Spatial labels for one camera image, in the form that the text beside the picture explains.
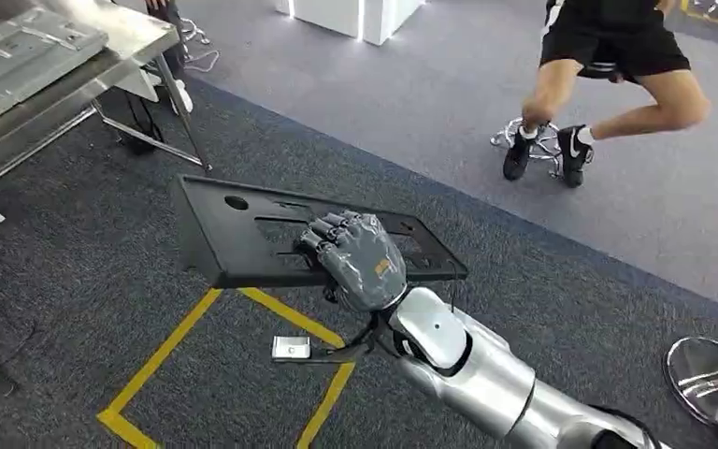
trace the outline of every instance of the white sock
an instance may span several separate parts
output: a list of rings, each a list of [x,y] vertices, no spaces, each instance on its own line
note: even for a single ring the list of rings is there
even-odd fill
[[[590,128],[585,126],[577,134],[577,139],[585,145],[593,145],[596,140],[593,138],[593,133],[590,132]]]
[[[522,137],[526,138],[527,140],[532,140],[533,138],[536,138],[538,136],[538,129],[535,128],[535,131],[533,131],[532,133],[528,133],[524,131],[523,126],[519,126],[519,134],[521,134]]]

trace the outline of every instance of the round stool seat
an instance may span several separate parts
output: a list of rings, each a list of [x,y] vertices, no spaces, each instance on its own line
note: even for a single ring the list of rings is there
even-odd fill
[[[679,402],[700,421],[718,426],[718,341],[678,340],[665,361],[668,383]]]

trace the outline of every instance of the gray robotic hand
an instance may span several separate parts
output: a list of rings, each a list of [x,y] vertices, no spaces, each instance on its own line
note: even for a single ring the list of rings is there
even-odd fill
[[[334,278],[343,306],[380,311],[406,292],[406,262],[373,214],[329,213],[310,223],[300,242]]]

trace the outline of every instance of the yellow tape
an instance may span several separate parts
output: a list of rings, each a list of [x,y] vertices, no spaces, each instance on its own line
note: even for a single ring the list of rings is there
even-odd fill
[[[97,415],[97,419],[120,438],[139,449],[155,449],[159,447],[158,444],[141,433],[139,429],[129,423],[118,412],[105,409]]]
[[[345,346],[345,342],[342,338],[327,329],[322,324],[309,319],[306,315],[292,309],[265,292],[256,288],[241,288],[240,293],[254,300],[255,302],[265,306],[267,309],[273,311],[280,317],[291,322],[295,326],[299,326],[308,333],[315,337],[325,341],[326,343],[341,348]],[[147,363],[141,367],[141,369],[134,375],[134,377],[128,382],[128,385],[120,392],[117,397],[111,401],[111,404],[97,415],[97,419],[100,420],[106,427],[112,432],[118,435],[126,442],[138,447],[140,449],[145,448],[157,448],[159,445],[152,439],[141,433],[141,431],[134,425],[129,423],[120,412],[127,405],[127,403],[136,395],[141,386],[148,381],[152,374],[164,363],[164,360],[171,354],[172,350],[180,344],[183,338],[188,332],[194,327],[194,324],[202,318],[202,315],[208,310],[208,308],[216,301],[222,290],[210,289],[205,294],[199,303],[196,304],[193,310],[183,318],[177,328],[172,331],[171,335],[161,344],[161,346],[155,351],[150,357]],[[325,423],[329,413],[331,413],[334,405],[339,399],[339,395],[345,388],[348,379],[353,373],[353,363],[346,363],[340,365],[337,373],[329,384],[328,389],[323,397],[323,401],[318,406],[315,414],[307,422],[301,436],[296,443],[296,448],[304,449],[309,447],[318,431]]]
[[[298,442],[295,444],[296,449],[306,449],[315,436],[318,435],[318,431],[321,430],[323,423],[326,422],[326,418],[329,417],[329,413],[332,412],[332,408],[337,403],[340,393],[342,393],[345,384],[353,373],[353,363],[344,363],[339,366],[337,374],[332,379],[329,389],[326,390],[326,394],[323,398],[323,402],[315,411],[315,414],[309,419],[309,422],[304,427],[304,431],[301,432],[301,436],[298,437]]]
[[[345,346],[345,342],[339,335],[325,328],[317,321],[310,320],[307,316],[301,314],[301,312],[284,305],[278,299],[266,292],[256,288],[241,288],[238,289],[238,291],[247,297],[254,299],[256,302],[263,304],[285,320],[301,327],[310,334],[331,344],[332,346],[336,348]]]
[[[139,388],[141,388],[141,385],[147,382],[147,380],[158,369],[158,367],[160,367],[161,364],[164,363],[164,360],[169,356],[172,350],[175,349],[178,344],[180,344],[180,341],[183,340],[183,337],[185,337],[188,331],[191,330],[192,327],[194,327],[194,324],[196,324],[196,322],[202,317],[205,311],[208,310],[210,305],[213,304],[213,301],[215,301],[221,293],[222,290],[216,290],[214,288],[208,290],[208,292],[194,307],[194,309],[189,312],[189,314],[186,315],[185,318],[183,318],[183,321],[180,322],[178,327],[174,331],[172,331],[172,334],[169,335],[166,341],[161,344],[161,347],[158,348],[157,351],[155,351],[155,354],[150,357],[150,360],[148,360],[147,363],[144,364],[143,367],[141,367],[141,369],[136,373],[136,375],[134,375],[133,379],[131,379],[128,385],[126,385],[125,388],[120,392],[120,394],[117,395],[117,397],[111,401],[111,404],[108,405],[109,409],[111,409],[115,413],[119,413],[122,411],[125,405],[128,404],[128,401],[130,401],[131,398],[133,398],[133,396],[139,390]]]

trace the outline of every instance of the white pedestal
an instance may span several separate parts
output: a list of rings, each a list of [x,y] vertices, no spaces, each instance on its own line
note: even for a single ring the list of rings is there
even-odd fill
[[[375,45],[403,25],[424,0],[275,0],[277,11]]]

